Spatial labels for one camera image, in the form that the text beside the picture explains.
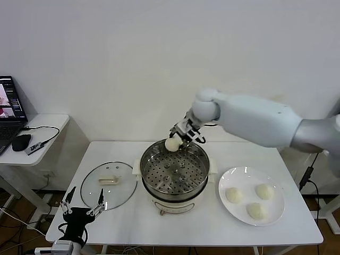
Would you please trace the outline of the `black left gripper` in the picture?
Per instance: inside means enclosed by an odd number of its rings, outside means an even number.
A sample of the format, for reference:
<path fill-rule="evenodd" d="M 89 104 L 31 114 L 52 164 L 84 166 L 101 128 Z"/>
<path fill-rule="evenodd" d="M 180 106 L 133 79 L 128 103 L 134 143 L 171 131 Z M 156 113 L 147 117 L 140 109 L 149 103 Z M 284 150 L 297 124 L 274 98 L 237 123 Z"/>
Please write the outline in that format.
<path fill-rule="evenodd" d="M 71 207 L 71 201 L 76 190 L 76 186 L 66 195 L 65 200 L 60 202 L 63 211 L 63 219 L 66 222 L 66 230 L 63 235 L 64 240 L 81 240 L 87 224 L 95 220 L 104 211 L 104 189 L 101 189 L 98 203 L 92 209 Z"/>

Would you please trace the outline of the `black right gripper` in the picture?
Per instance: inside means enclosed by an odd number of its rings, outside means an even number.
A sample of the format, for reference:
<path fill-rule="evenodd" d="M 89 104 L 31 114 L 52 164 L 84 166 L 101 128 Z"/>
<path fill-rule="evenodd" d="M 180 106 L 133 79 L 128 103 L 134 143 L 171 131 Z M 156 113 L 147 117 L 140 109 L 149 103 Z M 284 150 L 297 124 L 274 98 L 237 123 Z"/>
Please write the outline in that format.
<path fill-rule="evenodd" d="M 188 146 L 195 141 L 203 141 L 203 135 L 199 132 L 203 123 L 197 119 L 193 113 L 186 113 L 186 135 L 182 136 L 182 146 Z M 172 138 L 177 133 L 176 127 L 170 129 L 169 138 Z"/>

